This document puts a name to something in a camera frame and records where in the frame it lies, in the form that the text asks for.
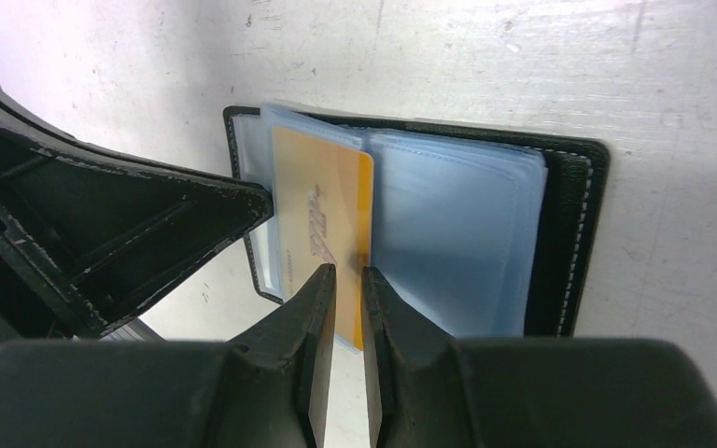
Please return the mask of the black leather card holder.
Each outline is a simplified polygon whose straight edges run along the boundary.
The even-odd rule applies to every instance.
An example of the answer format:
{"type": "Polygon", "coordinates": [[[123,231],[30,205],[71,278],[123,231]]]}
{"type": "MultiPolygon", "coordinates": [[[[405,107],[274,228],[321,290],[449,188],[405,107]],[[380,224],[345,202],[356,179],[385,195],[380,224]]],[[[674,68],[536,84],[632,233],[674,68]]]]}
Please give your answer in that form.
{"type": "MultiPolygon", "coordinates": [[[[599,141],[284,107],[223,112],[232,173],[274,196],[276,124],[362,138],[373,158],[368,265],[459,338],[571,336],[605,188],[599,141]]],[[[245,238],[255,289],[281,303],[277,219],[245,238]]]]}

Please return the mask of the yellow edged card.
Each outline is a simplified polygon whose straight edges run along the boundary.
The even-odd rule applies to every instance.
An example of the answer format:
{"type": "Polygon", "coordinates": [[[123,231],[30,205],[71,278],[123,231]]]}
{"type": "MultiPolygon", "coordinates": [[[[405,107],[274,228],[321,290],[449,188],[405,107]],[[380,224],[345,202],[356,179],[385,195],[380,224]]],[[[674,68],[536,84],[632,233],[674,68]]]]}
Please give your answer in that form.
{"type": "Polygon", "coordinates": [[[336,268],[334,332],[360,350],[360,272],[369,263],[373,171],[361,137],[276,124],[271,129],[274,205],[283,296],[317,267],[336,268]]]}

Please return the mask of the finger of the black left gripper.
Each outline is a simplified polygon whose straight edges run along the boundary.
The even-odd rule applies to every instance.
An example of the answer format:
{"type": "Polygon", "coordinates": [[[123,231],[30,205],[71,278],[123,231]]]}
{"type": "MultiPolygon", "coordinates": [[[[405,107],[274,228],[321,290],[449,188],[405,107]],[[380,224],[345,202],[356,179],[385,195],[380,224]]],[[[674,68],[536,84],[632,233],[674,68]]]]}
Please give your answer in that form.
{"type": "Polygon", "coordinates": [[[105,336],[272,212],[256,183],[84,143],[0,90],[0,339],[105,336]]]}

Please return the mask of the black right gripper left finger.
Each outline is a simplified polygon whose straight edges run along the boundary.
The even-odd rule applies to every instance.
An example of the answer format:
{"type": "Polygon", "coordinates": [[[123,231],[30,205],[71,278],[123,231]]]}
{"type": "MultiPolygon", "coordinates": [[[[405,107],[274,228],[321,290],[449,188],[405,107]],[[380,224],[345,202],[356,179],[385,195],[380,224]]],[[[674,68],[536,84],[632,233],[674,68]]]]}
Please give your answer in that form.
{"type": "Polygon", "coordinates": [[[319,447],[336,270],[227,342],[0,345],[0,447],[319,447]]]}

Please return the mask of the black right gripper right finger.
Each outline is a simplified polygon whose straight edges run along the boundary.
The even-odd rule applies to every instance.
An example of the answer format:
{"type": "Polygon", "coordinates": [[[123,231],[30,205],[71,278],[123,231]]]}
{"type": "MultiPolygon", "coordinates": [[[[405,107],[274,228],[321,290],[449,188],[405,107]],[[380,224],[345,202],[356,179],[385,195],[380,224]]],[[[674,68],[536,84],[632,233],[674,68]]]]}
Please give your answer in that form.
{"type": "Polygon", "coordinates": [[[451,336],[362,274],[374,447],[717,447],[717,398],[673,343],[451,336]]]}

